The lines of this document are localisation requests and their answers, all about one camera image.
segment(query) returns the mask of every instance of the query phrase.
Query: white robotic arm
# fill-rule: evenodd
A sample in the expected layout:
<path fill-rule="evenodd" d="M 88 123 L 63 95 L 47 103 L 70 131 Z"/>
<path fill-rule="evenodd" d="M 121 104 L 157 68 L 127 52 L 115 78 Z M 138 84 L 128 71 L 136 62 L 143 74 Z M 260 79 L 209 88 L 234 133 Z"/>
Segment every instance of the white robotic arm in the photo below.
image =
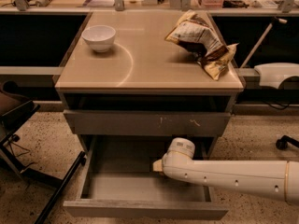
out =
<path fill-rule="evenodd" d="M 176 180 L 240 191 L 299 205 L 299 162 L 194 161 L 195 145 L 175 138 L 154 171 Z"/>

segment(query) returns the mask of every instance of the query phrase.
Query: concrete floor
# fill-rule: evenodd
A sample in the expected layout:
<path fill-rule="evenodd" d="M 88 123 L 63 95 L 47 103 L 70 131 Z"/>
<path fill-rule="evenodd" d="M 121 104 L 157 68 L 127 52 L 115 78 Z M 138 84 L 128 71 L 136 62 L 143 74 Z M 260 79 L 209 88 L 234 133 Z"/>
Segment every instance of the concrete floor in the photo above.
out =
<path fill-rule="evenodd" d="M 224 135 L 218 140 L 213 160 L 292 160 L 299 161 L 299 149 L 288 147 L 280 151 L 276 140 L 287 134 L 299 138 L 298 116 L 232 116 Z M 80 143 L 65 122 L 61 112 L 37 112 L 18 131 L 19 145 L 30 153 L 19 159 L 36 162 L 31 167 L 62 178 L 81 151 Z M 22 150 L 14 147 L 15 154 Z M 197 223 L 297 223 L 298 206 L 215 189 L 216 202 L 229 205 L 230 211 L 220 221 L 184 221 L 172 219 L 81 218 L 70 216 L 63 208 L 65 200 L 75 200 L 82 166 L 52 209 L 45 223 L 105 223 L 105 224 L 197 224 Z M 32 182 L 25 185 L 13 173 L 0 168 L 0 223 L 34 223 L 49 200 L 53 189 Z"/>

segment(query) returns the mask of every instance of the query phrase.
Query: white bowl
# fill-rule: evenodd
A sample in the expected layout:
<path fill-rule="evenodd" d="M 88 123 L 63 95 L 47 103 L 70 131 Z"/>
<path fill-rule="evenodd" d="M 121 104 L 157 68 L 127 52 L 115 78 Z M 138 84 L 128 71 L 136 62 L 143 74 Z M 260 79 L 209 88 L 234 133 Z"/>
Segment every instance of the white bowl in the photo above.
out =
<path fill-rule="evenodd" d="M 113 27 L 96 25 L 85 29 L 82 38 L 94 51 L 105 52 L 112 47 L 115 34 L 116 31 Z"/>

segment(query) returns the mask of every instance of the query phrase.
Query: workbench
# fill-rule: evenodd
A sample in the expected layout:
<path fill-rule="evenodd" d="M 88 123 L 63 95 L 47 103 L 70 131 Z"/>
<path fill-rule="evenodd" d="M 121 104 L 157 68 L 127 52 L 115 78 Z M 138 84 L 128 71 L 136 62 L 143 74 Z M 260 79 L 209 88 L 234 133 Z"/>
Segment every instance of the workbench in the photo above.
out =
<path fill-rule="evenodd" d="M 55 88 L 64 115 L 88 153 L 74 201 L 76 217 L 221 219 L 212 189 L 183 184 L 151 170 L 173 137 L 190 138 L 208 159 L 243 91 L 231 63 L 213 80 L 185 49 L 164 40 L 182 11 L 97 10 L 86 27 L 113 26 L 106 53 L 79 39 Z M 206 12 L 200 16 L 213 27 Z"/>

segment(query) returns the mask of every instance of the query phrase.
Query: closed drawer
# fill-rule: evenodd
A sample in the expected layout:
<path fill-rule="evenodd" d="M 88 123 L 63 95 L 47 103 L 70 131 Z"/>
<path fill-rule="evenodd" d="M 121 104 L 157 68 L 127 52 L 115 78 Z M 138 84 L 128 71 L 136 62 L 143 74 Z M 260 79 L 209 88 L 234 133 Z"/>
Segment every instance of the closed drawer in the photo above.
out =
<path fill-rule="evenodd" d="M 221 136 L 230 113 L 65 110 L 76 134 Z"/>
<path fill-rule="evenodd" d="M 64 207 L 74 217 L 221 219 L 228 210 L 212 202 L 211 188 L 152 172 L 170 142 L 170 137 L 97 136 L 78 196 Z"/>

